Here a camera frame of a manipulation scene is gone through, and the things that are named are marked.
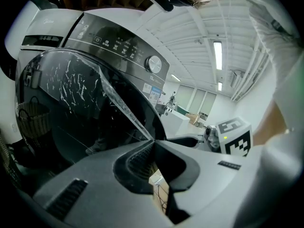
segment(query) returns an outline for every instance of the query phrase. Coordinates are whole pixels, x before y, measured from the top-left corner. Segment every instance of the cardboard box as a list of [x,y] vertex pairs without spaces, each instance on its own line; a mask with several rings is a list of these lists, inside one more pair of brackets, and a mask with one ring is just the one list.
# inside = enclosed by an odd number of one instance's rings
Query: cardboard box
[[199,115],[197,114],[191,114],[191,113],[187,113],[186,117],[190,118],[190,122],[192,125],[194,125],[200,118]]

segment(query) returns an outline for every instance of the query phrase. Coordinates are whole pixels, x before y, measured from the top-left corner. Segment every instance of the sticker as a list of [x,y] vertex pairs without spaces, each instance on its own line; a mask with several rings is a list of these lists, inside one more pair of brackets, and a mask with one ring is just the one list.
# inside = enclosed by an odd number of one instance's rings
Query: sticker
[[151,85],[145,83],[144,86],[143,86],[142,91],[145,92],[145,93],[150,94],[151,93],[151,88],[152,88]]
[[234,118],[227,122],[219,124],[218,128],[219,128],[220,133],[224,134],[224,133],[228,133],[230,131],[236,130],[244,125],[245,125],[245,123],[240,118],[237,117],[237,118]]
[[222,166],[225,166],[225,167],[228,167],[228,168],[232,168],[232,169],[235,169],[235,170],[239,170],[241,168],[240,165],[233,164],[233,163],[226,162],[226,161],[220,161],[218,163],[218,165],[222,165]]
[[152,87],[151,94],[150,94],[150,97],[149,97],[149,101],[151,102],[152,105],[157,104],[158,99],[161,96],[161,93],[162,93],[162,91],[159,88],[154,87],[154,86]]
[[226,154],[237,156],[247,156],[250,147],[250,131],[225,144]]

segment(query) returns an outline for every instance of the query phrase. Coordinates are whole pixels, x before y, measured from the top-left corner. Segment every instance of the window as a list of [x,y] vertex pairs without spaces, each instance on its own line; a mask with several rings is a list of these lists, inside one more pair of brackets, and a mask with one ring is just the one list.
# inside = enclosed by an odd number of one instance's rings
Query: window
[[200,109],[200,117],[203,120],[206,120],[208,118],[208,115],[210,114],[210,111],[212,109],[213,103],[215,101],[215,98],[217,95],[212,94],[212,93],[207,93],[205,101],[203,103],[203,106]]
[[178,104],[179,106],[184,108],[184,110],[186,110],[186,108],[189,104],[190,98],[192,96],[193,90],[194,90],[194,88],[180,85],[180,87],[177,91],[176,97],[175,97],[176,104]]
[[194,99],[192,101],[192,104],[190,106],[189,112],[192,114],[197,114],[199,112],[201,103],[204,99],[206,91],[203,90],[197,90],[194,96]]

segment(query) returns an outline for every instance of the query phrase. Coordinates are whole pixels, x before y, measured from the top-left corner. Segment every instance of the washing machine door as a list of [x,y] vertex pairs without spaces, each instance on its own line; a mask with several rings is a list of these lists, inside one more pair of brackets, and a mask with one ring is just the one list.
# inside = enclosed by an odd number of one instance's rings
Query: washing machine door
[[16,82],[16,95],[21,134],[49,165],[77,162],[92,149],[166,138],[157,112],[134,84],[79,51],[36,56]]

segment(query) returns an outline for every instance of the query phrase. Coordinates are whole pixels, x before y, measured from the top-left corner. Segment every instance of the washing machine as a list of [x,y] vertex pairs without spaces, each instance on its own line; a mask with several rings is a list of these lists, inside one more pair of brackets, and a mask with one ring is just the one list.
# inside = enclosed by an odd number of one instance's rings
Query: washing machine
[[35,15],[22,42],[20,75],[42,51],[69,48],[104,60],[129,79],[155,107],[169,63],[152,46],[124,27],[99,16],[67,9],[46,9]]

